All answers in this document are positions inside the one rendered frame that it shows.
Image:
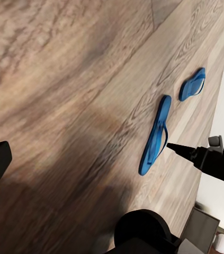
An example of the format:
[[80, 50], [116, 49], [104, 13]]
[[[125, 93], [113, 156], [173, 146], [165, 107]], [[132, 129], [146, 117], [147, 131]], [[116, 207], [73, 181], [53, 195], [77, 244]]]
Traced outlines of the sandal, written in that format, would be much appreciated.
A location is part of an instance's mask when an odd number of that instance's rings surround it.
[[144, 176], [151, 166], [155, 163], [158, 152], [161, 145], [162, 140], [162, 134], [163, 130], [165, 129], [166, 133], [166, 140], [163, 148], [165, 147], [167, 140], [168, 140], [168, 131], [166, 128], [166, 119], [169, 113], [169, 109], [171, 106], [172, 98], [170, 95], [165, 95], [160, 103], [156, 121], [150, 136], [150, 139], [148, 140], [147, 146], [144, 151], [144, 155], [141, 160], [140, 168], [139, 168], [139, 174], [141, 176]]
[[182, 85], [180, 91], [180, 101], [185, 101], [188, 97], [194, 96], [195, 93], [199, 90], [201, 83], [205, 79], [205, 68], [199, 69], [195, 75], [185, 81]]

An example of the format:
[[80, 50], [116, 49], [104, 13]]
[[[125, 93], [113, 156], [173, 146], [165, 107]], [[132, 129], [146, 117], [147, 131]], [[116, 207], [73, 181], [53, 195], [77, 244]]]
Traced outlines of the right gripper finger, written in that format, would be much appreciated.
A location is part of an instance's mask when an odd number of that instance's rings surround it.
[[200, 147], [192, 148], [192, 147], [186, 147], [186, 146], [171, 144], [171, 143], [167, 143], [167, 147], [176, 151], [181, 156], [189, 159], [190, 161], [193, 161], [192, 158], [195, 158], [198, 155], [198, 151], [200, 150]]

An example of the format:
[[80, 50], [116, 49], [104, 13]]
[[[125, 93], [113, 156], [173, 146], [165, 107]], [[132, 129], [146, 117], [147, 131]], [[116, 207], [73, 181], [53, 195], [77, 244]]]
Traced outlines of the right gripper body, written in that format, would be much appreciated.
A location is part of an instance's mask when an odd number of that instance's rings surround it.
[[224, 161], [222, 154], [200, 147], [198, 155], [193, 159], [193, 166], [202, 173], [224, 180]]

